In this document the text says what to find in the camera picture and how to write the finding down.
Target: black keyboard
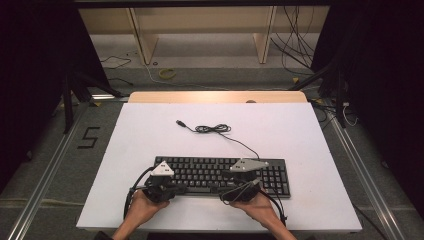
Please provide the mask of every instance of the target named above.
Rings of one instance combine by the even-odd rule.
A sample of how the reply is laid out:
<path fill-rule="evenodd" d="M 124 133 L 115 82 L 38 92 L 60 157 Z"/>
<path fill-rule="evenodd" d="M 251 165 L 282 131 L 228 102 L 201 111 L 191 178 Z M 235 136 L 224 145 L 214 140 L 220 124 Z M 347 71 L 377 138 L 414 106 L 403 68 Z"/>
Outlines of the black keyboard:
<path fill-rule="evenodd" d="M 172 183 L 185 184 L 188 195 L 217 195 L 211 193 L 211 184 L 217 187 L 235 186 L 230 179 L 222 177 L 223 170 L 229 170 L 239 158 L 204 158 L 204 157 L 170 157 L 158 156 L 155 166 L 163 161 L 174 171 Z M 265 191 L 280 198 L 290 197 L 290 187 L 284 159 L 260 159 L 268 162 L 266 168 L 255 170 L 256 177 L 261 180 Z"/>

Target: metal rail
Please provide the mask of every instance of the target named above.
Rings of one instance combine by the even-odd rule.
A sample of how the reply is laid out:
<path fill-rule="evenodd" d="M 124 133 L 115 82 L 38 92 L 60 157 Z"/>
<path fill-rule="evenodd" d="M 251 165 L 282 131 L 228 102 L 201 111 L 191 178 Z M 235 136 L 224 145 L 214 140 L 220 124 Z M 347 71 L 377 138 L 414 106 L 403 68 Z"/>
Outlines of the metal rail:
<path fill-rule="evenodd" d="M 402 230 L 399 227 L 399 224 L 390 210 L 389 206 L 384 199 L 384 196 L 381 194 L 377 185 L 375 184 L 370 172 L 362 161 L 361 156 L 356 150 L 355 145 L 352 142 L 346 129 L 342 129 L 340 124 L 337 121 L 332 122 L 333 128 L 337 133 L 337 136 L 340 139 L 340 142 L 343 144 L 343 147 L 349 157 L 349 160 L 352 163 L 353 168 L 355 169 L 356 174 L 359 177 L 359 180 L 364 187 L 365 192 L 368 195 L 368 198 L 371 204 L 374 207 L 377 216 L 379 217 L 389 239 L 398 240 L 406 239 Z"/>
<path fill-rule="evenodd" d="M 49 189 L 50 183 L 56 175 L 57 169 L 59 168 L 62 159 L 69 147 L 70 141 L 75 134 L 78 123 L 88 108 L 88 104 L 89 103 L 81 103 L 79 105 L 77 113 L 75 114 L 75 124 L 73 124 L 72 128 L 67 134 L 63 135 L 62 140 L 60 141 L 59 146 L 56 148 L 56 151 L 53 154 L 46 170 L 44 171 L 43 176 L 38 182 L 37 187 L 35 188 L 25 208 L 22 210 L 15 224 L 13 225 L 12 230 L 8 236 L 9 240 L 23 239 L 25 237 L 31 222 L 37 213 L 40 203 L 44 198 L 47 190 Z"/>

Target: hand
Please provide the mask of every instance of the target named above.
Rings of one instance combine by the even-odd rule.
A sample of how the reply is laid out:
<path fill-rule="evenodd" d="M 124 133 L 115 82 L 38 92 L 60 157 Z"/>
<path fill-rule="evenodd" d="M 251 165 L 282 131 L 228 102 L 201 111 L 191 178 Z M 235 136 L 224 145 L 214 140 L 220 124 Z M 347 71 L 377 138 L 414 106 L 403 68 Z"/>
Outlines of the hand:
<path fill-rule="evenodd" d="M 230 205 L 245 211 L 247 215 L 258 221 L 265 228 L 268 228 L 268 222 L 271 220 L 277 219 L 280 221 L 269 199 L 261 193 L 258 193 L 249 202 L 230 202 Z"/>
<path fill-rule="evenodd" d="M 267 228 L 276 239 L 296 239 L 277 217 L 269 199 L 261 193 L 256 194 L 249 202 L 230 202 L 230 205 L 245 211 L 247 215 Z"/>
<path fill-rule="evenodd" d="M 144 195 L 143 191 L 136 191 L 132 197 L 127 216 L 113 234 L 113 239 L 127 239 L 137 227 L 149 221 L 159 210 L 168 205 L 169 201 L 154 203 Z"/>

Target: white triangular tracker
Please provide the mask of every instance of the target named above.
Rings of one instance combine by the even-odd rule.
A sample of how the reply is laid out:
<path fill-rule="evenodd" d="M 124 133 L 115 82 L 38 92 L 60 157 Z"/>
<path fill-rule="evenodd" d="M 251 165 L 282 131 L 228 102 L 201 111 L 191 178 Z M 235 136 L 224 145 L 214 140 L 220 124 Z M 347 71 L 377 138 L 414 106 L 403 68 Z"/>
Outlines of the white triangular tracker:
<path fill-rule="evenodd" d="M 268 162 L 261 162 L 249 158 L 240 158 L 232 167 L 230 172 L 248 172 L 256 169 L 268 167 Z"/>
<path fill-rule="evenodd" d="M 161 162 L 155 169 L 153 169 L 150 176 L 173 176 L 174 171 L 168 166 L 166 161 Z"/>

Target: white tabletop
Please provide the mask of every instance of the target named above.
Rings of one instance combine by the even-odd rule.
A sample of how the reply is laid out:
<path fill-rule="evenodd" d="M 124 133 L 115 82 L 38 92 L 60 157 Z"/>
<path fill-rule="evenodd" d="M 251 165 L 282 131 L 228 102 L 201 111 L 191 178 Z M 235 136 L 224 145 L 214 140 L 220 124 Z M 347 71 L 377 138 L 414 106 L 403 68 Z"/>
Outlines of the white tabletop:
<path fill-rule="evenodd" d="M 309 103 L 124 104 L 77 227 L 113 229 L 125 197 L 155 156 L 255 157 L 217 134 L 176 124 L 231 126 L 228 137 L 261 158 L 286 160 L 291 198 L 282 200 L 289 230 L 357 232 L 362 229 Z M 217 198 L 177 196 L 140 229 L 168 232 L 266 231 Z"/>

